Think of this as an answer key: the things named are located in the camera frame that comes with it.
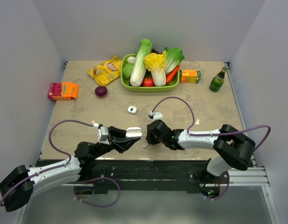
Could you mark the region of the white oval charging case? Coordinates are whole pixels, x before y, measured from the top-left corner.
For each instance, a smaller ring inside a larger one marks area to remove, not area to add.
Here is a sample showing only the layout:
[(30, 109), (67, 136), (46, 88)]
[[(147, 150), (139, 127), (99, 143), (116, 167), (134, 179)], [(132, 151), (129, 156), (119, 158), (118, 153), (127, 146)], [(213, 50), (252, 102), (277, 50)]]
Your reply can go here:
[(142, 136), (142, 128), (140, 127), (129, 127), (126, 129), (126, 138), (136, 138)]

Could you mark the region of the white square charging case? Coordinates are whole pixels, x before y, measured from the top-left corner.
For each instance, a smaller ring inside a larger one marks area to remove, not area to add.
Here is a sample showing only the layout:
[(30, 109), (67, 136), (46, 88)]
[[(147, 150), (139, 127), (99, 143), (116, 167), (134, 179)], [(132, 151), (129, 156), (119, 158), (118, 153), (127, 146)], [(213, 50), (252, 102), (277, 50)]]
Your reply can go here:
[(137, 108), (134, 106), (129, 106), (127, 109), (127, 112), (130, 114), (136, 114), (137, 113)]

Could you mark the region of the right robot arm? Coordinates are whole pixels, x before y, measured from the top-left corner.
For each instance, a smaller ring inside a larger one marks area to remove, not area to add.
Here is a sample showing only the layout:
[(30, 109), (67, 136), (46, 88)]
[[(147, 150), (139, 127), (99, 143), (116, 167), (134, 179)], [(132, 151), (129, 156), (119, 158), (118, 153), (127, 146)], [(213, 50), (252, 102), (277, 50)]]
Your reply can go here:
[(201, 172), (207, 183), (214, 183), (219, 176), (234, 168), (245, 171), (255, 148), (255, 142), (231, 125), (205, 132), (188, 132), (184, 129), (170, 129), (162, 120), (147, 125), (146, 140), (151, 145), (164, 144), (171, 150), (210, 149), (218, 156), (207, 162)]

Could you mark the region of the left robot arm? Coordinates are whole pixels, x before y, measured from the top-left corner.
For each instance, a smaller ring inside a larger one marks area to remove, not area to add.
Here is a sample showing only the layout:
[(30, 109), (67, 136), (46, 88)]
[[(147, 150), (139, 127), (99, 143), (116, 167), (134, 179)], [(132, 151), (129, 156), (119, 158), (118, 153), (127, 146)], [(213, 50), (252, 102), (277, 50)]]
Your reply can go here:
[(98, 142), (80, 142), (73, 156), (43, 167), (17, 166), (1, 183), (0, 206), (7, 212), (26, 205), (30, 198), (66, 183), (87, 183), (96, 159), (116, 150), (120, 154), (141, 139), (140, 127), (126, 130), (113, 126), (97, 128)]

